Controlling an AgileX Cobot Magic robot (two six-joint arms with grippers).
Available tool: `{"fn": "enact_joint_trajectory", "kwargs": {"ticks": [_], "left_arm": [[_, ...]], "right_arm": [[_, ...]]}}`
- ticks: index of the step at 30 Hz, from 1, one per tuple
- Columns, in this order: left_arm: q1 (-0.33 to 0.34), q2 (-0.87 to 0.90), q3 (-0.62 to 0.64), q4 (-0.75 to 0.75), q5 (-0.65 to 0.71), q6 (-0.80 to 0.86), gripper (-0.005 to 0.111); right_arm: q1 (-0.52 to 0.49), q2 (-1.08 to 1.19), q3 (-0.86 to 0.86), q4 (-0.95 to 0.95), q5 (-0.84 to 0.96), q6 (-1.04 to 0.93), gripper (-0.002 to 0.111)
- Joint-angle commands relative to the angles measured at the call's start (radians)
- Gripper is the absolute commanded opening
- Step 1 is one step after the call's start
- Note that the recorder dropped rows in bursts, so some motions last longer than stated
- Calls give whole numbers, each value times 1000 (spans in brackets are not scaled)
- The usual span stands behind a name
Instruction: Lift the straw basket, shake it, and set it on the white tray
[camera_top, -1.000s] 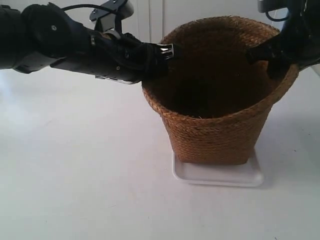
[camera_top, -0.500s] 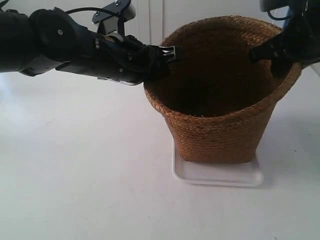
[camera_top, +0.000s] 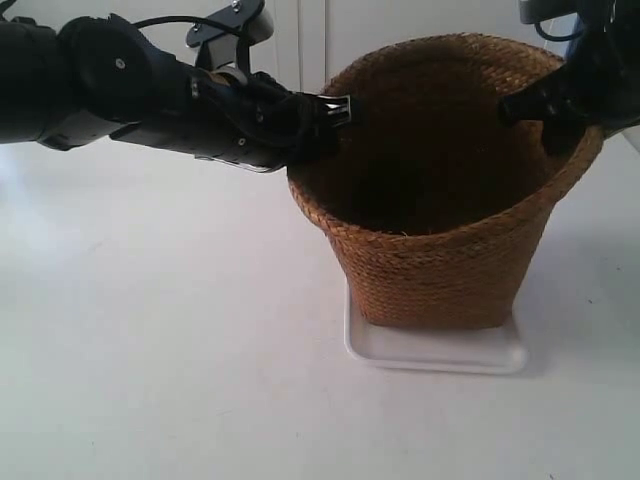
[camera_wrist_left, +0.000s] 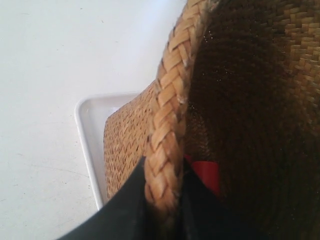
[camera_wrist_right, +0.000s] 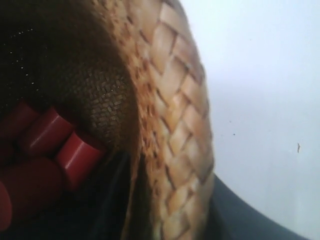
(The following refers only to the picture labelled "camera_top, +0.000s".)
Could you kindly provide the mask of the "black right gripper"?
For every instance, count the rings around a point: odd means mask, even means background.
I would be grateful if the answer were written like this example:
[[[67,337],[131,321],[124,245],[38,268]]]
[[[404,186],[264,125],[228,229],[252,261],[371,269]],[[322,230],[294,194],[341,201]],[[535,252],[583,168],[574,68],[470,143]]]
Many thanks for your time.
[[[542,121],[547,156],[573,155],[591,126],[612,136],[639,125],[639,3],[577,2],[571,73],[562,66],[498,102],[504,125]]]

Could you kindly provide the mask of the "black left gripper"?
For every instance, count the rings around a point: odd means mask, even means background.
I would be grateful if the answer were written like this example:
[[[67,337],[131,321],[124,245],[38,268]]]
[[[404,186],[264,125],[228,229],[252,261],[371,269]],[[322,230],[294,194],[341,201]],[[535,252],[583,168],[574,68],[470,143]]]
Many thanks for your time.
[[[179,112],[150,113],[109,138],[270,172],[298,157],[337,154],[340,132],[362,117],[361,103],[351,95],[294,92],[263,73],[245,83],[224,73],[217,80],[193,77]]]

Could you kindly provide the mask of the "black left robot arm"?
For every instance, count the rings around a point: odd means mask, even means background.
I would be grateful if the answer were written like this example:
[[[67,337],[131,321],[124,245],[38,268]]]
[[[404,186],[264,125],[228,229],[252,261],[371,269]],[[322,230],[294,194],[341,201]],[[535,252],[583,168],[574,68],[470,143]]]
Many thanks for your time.
[[[247,65],[212,70],[156,47],[118,15],[54,30],[1,24],[1,140],[70,151],[103,138],[258,172],[331,155],[358,120],[348,96],[291,91]]]

